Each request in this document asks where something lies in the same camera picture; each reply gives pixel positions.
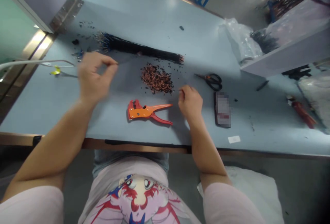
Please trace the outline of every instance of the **work table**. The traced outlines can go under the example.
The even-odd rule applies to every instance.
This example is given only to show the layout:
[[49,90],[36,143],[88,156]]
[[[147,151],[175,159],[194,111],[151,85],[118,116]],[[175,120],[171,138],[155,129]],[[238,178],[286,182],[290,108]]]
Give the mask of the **work table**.
[[[182,0],[83,1],[66,34],[58,35],[45,59],[69,60],[78,66],[78,60],[71,54],[80,48],[98,49],[94,40],[98,31],[185,57],[179,65],[111,51],[108,55],[119,62],[119,68],[109,97],[93,112],[86,137],[138,145],[189,147],[189,127],[177,105],[179,87],[189,84],[203,97],[202,115],[218,149],[330,156],[329,136],[318,129],[309,129],[287,104],[287,94],[306,104],[295,81],[282,75],[273,76],[257,92],[256,88],[265,79],[240,70],[230,38],[225,28],[219,27],[220,17]],[[80,41],[79,45],[72,44],[75,39]],[[172,73],[172,94],[152,94],[145,88],[140,77],[141,68],[147,63],[160,65]],[[46,134],[76,101],[77,78],[56,77],[50,75],[51,71],[38,66],[0,126],[1,132]],[[77,75],[77,67],[62,71]],[[213,91],[195,73],[221,76],[222,92],[229,95],[231,128],[216,126]],[[173,122],[173,126],[148,119],[129,121],[127,107],[135,99],[141,105],[173,103],[173,107],[156,112],[160,118]],[[229,143],[228,137],[233,136],[239,136],[241,141]]]

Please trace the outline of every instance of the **forearm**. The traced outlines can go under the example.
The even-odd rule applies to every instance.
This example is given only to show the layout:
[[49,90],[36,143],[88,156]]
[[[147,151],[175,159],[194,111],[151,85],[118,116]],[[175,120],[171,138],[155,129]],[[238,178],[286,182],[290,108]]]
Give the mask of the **forearm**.
[[188,122],[191,135],[192,156],[201,173],[226,176],[220,155],[207,131],[204,120]]
[[64,172],[81,149],[93,109],[94,105],[78,100],[42,138],[14,180],[33,180]]

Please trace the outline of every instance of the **cartoon character print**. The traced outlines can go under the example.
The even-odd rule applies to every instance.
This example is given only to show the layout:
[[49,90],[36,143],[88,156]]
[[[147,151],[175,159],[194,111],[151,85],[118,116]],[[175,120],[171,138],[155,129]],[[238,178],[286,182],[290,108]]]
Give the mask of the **cartoon character print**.
[[178,219],[189,218],[176,193],[152,178],[132,174],[119,180],[118,186],[93,210],[90,223],[180,224]]

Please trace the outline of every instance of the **bundle of black wires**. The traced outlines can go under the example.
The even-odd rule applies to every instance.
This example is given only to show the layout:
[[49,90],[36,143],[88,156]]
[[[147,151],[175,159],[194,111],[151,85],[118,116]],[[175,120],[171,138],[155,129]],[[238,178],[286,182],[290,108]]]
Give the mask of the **bundle of black wires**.
[[97,36],[97,41],[100,49],[104,52],[117,50],[120,52],[156,57],[159,59],[168,60],[178,64],[181,64],[184,61],[184,57],[180,54],[161,51],[148,46],[140,45],[113,36],[106,32],[100,32],[100,34]]

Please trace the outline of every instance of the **table edge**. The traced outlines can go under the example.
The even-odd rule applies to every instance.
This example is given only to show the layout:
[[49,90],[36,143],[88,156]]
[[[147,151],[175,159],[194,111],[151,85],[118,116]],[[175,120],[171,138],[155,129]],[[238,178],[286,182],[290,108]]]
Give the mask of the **table edge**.
[[[0,145],[4,146],[33,146],[35,137],[44,137],[40,134],[18,134],[0,132]],[[158,144],[158,143],[140,143],[131,141],[117,141],[109,139],[93,139],[85,138],[82,149],[104,149],[104,150],[120,150],[134,152],[153,152],[153,153],[181,153],[191,154],[191,146],[174,145],[174,144]],[[288,154],[269,151],[244,150],[219,148],[217,150],[221,156],[246,156],[246,157],[266,157],[266,158],[282,158],[282,159],[316,159],[329,160],[330,155],[315,154]]]

